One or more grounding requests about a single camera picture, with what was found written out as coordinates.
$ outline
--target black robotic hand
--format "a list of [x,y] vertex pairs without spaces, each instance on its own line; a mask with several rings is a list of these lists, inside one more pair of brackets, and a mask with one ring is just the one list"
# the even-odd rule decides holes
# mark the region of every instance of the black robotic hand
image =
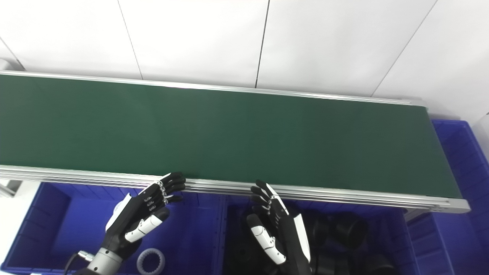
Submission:
[[[292,209],[289,212],[280,196],[266,182],[257,180],[251,192],[251,199],[259,205],[253,206],[255,214],[249,215],[246,221],[265,253],[282,273],[311,274],[311,255],[302,215]],[[267,229],[257,214],[268,216],[275,228]],[[270,234],[272,231],[276,231],[276,237]]]
[[122,261],[139,248],[141,238],[168,218],[170,210],[165,206],[182,200],[181,196],[171,193],[184,190],[185,181],[182,173],[170,173],[135,197],[127,194],[107,222],[100,250],[92,257],[89,266],[75,275],[115,274]]

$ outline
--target blue plastic bin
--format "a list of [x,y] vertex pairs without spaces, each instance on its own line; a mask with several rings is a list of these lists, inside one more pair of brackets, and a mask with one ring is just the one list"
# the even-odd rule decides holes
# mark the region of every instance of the blue plastic bin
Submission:
[[[361,266],[362,255],[380,253],[385,255],[396,266],[400,275],[418,275],[418,267],[411,247],[411,240],[404,221],[404,212],[401,208],[367,206],[355,204],[324,203],[311,201],[290,201],[298,206],[306,215],[308,210],[318,210],[323,213],[333,214],[336,212],[351,211],[365,218],[369,223],[369,233],[366,242],[356,250],[358,266]],[[226,254],[233,253],[235,243],[246,240],[244,234],[248,233],[245,217],[246,211],[255,205],[248,197],[227,197],[227,223],[226,241],[224,248]],[[335,252],[346,252],[341,245],[335,245],[334,241],[328,239],[326,247],[335,247]]]
[[[125,194],[138,192],[132,188],[41,184],[1,269],[14,274],[62,274],[74,252],[98,251],[114,206]],[[170,217],[143,239],[119,273],[139,274],[139,254],[157,248],[165,255],[164,274],[219,274],[223,203],[224,196],[186,193],[185,202],[168,206]],[[73,269],[86,265],[76,261]]]
[[429,213],[408,223],[421,274],[489,274],[489,165],[470,126],[433,120],[467,214]]

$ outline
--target cable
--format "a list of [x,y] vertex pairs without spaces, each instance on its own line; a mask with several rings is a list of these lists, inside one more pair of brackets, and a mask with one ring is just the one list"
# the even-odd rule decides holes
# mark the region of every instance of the cable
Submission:
[[67,275],[68,269],[69,269],[69,267],[71,266],[71,263],[73,262],[73,260],[76,257],[78,257],[78,252],[75,252],[73,255],[71,255],[71,257],[69,258],[68,262],[66,262],[65,271],[63,272],[63,275]]

